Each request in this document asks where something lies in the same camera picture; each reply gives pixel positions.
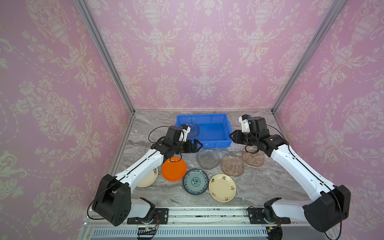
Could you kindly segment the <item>clear glass plate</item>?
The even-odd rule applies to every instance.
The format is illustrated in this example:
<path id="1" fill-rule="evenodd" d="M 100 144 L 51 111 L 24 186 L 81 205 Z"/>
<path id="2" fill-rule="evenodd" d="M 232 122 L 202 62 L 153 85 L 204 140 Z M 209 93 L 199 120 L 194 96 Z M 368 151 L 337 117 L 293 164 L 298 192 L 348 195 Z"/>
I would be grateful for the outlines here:
<path id="1" fill-rule="evenodd" d="M 199 127 L 198 124 L 196 124 L 196 123 L 185 123 L 185 125 L 190 128 L 190 131 L 188 133 L 188 138 L 194 139 L 194 138 L 198 137 L 198 135 L 200 134 L 200 127 Z"/>

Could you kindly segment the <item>pink glass plate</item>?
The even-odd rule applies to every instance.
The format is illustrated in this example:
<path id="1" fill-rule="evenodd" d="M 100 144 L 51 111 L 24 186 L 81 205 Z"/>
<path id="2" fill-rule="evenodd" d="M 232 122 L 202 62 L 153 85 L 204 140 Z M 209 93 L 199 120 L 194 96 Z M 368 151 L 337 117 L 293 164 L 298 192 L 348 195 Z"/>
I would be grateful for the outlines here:
<path id="1" fill-rule="evenodd" d="M 261 167 L 265 163 L 265 153 L 256 146 L 245 146 L 242 150 L 243 161 L 253 167 Z"/>

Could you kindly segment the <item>cream plate with calligraphy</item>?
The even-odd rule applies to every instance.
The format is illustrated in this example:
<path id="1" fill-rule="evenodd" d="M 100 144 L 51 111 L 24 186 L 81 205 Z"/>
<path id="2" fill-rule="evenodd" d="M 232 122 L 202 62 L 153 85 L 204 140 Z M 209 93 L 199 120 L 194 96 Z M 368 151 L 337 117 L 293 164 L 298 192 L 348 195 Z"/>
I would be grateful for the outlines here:
<path id="1" fill-rule="evenodd" d="M 236 195 L 235 181 L 225 174 L 214 175 L 209 182 L 209 192 L 218 202 L 230 202 Z"/>

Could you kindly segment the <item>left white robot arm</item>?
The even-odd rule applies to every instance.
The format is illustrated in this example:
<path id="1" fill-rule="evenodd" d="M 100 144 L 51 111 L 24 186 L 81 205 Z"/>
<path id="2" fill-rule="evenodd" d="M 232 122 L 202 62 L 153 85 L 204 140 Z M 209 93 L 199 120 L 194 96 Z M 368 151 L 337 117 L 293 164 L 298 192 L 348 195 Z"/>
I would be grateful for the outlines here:
<path id="1" fill-rule="evenodd" d="M 133 199 L 131 194 L 148 174 L 174 155 L 197 153 L 203 148 L 199 140 L 188 139 L 190 131 L 187 125 L 170 126 L 166 135 L 153 142 L 132 166 L 114 176 L 105 175 L 87 210 L 99 214 L 99 220 L 106 220 L 115 227 L 126 219 L 151 221 L 155 205 L 145 198 Z"/>

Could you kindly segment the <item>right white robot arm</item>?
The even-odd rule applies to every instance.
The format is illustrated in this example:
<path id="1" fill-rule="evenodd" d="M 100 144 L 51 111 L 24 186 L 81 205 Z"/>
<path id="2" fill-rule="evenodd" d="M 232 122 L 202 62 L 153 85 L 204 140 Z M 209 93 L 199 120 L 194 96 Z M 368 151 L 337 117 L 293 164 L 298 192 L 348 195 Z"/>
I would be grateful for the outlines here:
<path id="1" fill-rule="evenodd" d="M 274 198 L 264 204 L 264 215 L 270 223 L 289 218 L 309 223 L 325 233 L 341 225 L 349 217 L 351 192 L 344 185 L 336 186 L 307 164 L 281 135 L 271 135 L 262 117 L 243 115 L 241 130 L 230 134 L 235 144 L 256 147 L 281 165 L 300 184 L 309 201 L 288 201 Z"/>

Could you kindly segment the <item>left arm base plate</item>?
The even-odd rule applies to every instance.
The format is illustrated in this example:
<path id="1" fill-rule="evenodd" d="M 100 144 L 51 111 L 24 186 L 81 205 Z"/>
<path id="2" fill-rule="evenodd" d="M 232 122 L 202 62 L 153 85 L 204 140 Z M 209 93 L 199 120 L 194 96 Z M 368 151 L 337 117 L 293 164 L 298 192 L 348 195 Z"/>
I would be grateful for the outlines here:
<path id="1" fill-rule="evenodd" d="M 128 225 L 167 225 L 169 218 L 168 208 L 154 208 L 144 218 L 128 218 Z"/>

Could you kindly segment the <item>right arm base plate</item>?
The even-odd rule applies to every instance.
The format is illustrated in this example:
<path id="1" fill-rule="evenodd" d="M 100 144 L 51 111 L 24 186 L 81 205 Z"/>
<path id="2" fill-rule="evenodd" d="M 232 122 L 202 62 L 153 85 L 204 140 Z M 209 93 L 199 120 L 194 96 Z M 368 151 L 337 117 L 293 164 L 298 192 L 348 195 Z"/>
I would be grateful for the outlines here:
<path id="1" fill-rule="evenodd" d="M 289 218 L 273 218 L 268 217 L 263 208 L 248 207 L 246 216 L 249 218 L 250 224 L 270 224 L 270 225 L 288 225 L 291 223 Z"/>

